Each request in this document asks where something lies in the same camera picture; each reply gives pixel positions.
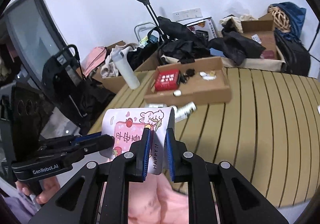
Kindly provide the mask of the person's left hand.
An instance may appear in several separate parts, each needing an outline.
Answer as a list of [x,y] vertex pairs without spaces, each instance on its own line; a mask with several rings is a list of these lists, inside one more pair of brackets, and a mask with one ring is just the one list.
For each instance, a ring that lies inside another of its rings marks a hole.
[[[24,193],[24,195],[30,196],[31,194],[34,194],[27,184],[20,181],[15,182],[15,184],[16,188]],[[60,190],[60,184],[56,176],[42,180],[42,186],[42,193],[36,197],[36,202],[38,204],[47,203]]]

